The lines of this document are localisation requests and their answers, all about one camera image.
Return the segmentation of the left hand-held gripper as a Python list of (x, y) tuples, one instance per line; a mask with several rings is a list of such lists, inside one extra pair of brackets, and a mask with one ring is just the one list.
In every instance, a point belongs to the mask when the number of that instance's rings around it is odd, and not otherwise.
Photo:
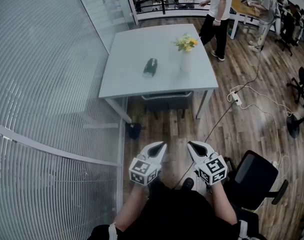
[(129, 179), (142, 186), (149, 185), (162, 168), (162, 161), (167, 151), (164, 141), (157, 141), (146, 145), (139, 158), (134, 157), (129, 167)]

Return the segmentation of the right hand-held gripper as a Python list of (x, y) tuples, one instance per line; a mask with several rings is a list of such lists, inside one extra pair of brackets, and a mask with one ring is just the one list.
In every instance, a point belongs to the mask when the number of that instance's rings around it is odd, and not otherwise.
[(187, 149), (196, 164), (195, 169), (198, 176), (207, 185), (212, 186), (227, 177), (228, 167), (224, 158), (221, 155), (212, 154), (214, 149), (209, 144), (201, 141), (189, 141)]

